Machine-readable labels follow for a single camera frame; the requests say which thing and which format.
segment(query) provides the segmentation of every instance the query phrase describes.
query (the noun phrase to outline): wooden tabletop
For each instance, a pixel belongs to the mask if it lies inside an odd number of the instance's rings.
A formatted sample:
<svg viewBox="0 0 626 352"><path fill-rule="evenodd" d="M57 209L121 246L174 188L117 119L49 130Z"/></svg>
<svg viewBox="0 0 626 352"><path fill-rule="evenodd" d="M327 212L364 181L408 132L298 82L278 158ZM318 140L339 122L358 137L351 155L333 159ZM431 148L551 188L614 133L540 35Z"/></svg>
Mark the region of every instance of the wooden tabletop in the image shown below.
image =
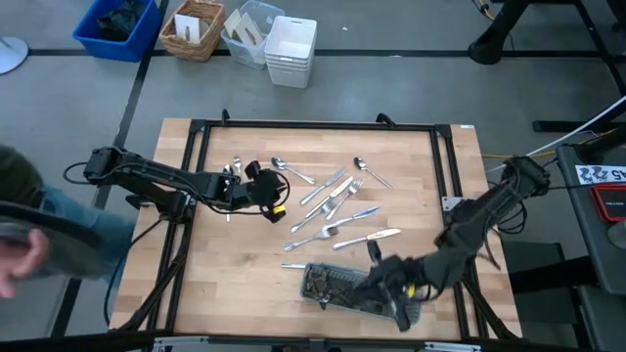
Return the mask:
<svg viewBox="0 0 626 352"><path fill-rule="evenodd" d="M163 122L155 161L180 167L189 124L190 119ZM452 131L464 196L475 198L487 190L476 132L472 126L452 126ZM196 139L190 170L195 170L200 138L199 135ZM439 142L446 185L452 195L445 147L442 139ZM402 233L379 241L383 256L397 253L402 257L416 257L435 251L432 242L442 229L442 218L428 133L212 128L204 170L221 171L225 164L232 163L235 155L242 158L244 165L257 159L264 167L270 167L271 156L278 155L314 177L317 185L345 166L346 174L363 178L365 182L334 220L372 206L380 205L381 210L370 218L340 227L339 234L332 239L285 252L285 242L302 240L319 232L325 224L322 217L295 234L290 233L290 227L339 182L307 206L300 206L299 201L314 187L292 174L285 174L291 182L291 196L286 204L288 215L278 224L271 224L260 216L243 215L233 215L232 222L227 223L224 215L198 206L176 332L328 338L460 338L451 289L434 302L425 304L420 321L408 332L400 333L393 321L335 307L322 311L317 303L300 297L302 271L281 268L283 263L322 262L368 271L371 261L364 243L340 251L332 250L332 245L384 228L399 228ZM357 170L352 164L356 155L365 158L368 166L394 189L387 189L366 172ZM143 209L136 234L156 219L153 207ZM166 225L160 225L132 248L114 305L112 328L127 321L153 288L165 231ZM489 242L502 271L484 260L476 260L482 293L507 327L521 336L502 245L495 236L490 236ZM168 301L169 292L161 304L158 327L164 325ZM467 294L466 306L470 333L477 335L471 298Z"/></svg>

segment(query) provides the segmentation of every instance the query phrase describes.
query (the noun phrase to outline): paper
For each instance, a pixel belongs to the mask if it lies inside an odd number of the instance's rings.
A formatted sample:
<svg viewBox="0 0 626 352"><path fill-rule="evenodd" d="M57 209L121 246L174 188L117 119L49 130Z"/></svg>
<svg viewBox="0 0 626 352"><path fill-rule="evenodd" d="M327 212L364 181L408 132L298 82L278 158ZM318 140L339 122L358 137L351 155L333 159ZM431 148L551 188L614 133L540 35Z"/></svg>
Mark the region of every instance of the paper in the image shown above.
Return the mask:
<svg viewBox="0 0 626 352"><path fill-rule="evenodd" d="M208 31L208 24L201 19L175 15L176 36L193 44L200 44L200 39Z"/></svg>
<svg viewBox="0 0 626 352"><path fill-rule="evenodd" d="M576 174L581 185L626 182L625 166L576 165Z"/></svg>
<svg viewBox="0 0 626 352"><path fill-rule="evenodd" d="M233 35L235 35L235 27L237 27L241 20L242 14L240 14L238 9L235 9L231 16L228 17L228 20L224 22L224 28L226 28L226 34L228 34L229 38L234 39Z"/></svg>
<svg viewBox="0 0 626 352"><path fill-rule="evenodd" d="M263 42L261 31L247 13L244 14L242 20L235 27L235 33L242 40L242 43L248 46L255 47Z"/></svg>

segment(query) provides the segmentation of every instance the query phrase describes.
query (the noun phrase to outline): gray floor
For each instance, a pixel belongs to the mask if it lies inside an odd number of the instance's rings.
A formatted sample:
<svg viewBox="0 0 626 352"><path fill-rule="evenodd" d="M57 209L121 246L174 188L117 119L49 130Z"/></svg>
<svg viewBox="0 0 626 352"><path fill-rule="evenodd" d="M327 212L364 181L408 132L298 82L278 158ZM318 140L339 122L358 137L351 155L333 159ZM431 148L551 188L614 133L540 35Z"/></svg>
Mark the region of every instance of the gray floor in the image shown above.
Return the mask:
<svg viewBox="0 0 626 352"><path fill-rule="evenodd" d="M170 1L167 14L181 2ZM224 1L228 13L243 2ZM488 25L470 0L269 2L288 16L318 21L318 49L465 50ZM626 40L609 30L614 18L606 4L584 2L609 49L623 52ZM4 0L0 35L22 37L33 49L80 49L71 33L90 4ZM513 36L518 50L593 49L571 7L531 6ZM228 57L206 64L152 58L126 147L152 156L163 118L215 118L227 108L233 118L371 121L384 111L398 122L473 124L485 153L521 154L559 136L532 132L532 120L584 120L618 97L599 60L510 59L479 66L469 59L320 57L313 66L309 88L296 90L273 86L267 70ZM29 57L0 76L0 141L30 157L46 182L89 203L94 189L64 182L61 172L112 142L138 67L91 57ZM114 190L107 209L136 216L123 196ZM530 201L528 207L528 226L515 241L561 242L566 257L585 253L565 193ZM0 339L49 333L64 284L59 278L24 282L18 298L0 301ZM104 289L100 282L83 283L68 334L106 329ZM571 337L562 327L523 328L538 341L568 343Z"/></svg>

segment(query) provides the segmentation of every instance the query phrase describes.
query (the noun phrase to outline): person's hand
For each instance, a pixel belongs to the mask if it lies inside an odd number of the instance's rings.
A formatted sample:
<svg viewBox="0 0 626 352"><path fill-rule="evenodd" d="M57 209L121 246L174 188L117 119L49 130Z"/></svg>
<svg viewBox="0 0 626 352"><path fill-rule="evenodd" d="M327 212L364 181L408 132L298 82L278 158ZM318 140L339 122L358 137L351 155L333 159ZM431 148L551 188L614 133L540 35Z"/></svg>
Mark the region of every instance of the person's hand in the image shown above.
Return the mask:
<svg viewBox="0 0 626 352"><path fill-rule="evenodd" d="M0 297L16 296L14 279L35 273L48 256L48 239L41 230L30 230L28 245L0 240Z"/></svg>

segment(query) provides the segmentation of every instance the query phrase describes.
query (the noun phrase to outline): label with text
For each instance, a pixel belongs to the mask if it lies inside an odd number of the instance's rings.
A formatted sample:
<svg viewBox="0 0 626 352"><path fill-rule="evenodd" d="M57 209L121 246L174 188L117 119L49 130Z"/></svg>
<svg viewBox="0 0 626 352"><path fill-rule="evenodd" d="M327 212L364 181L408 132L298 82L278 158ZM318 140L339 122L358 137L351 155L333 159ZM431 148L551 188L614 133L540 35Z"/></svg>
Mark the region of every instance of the label with text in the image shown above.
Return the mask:
<svg viewBox="0 0 626 352"><path fill-rule="evenodd" d="M576 165L581 185L607 182L626 182L626 166Z"/></svg>

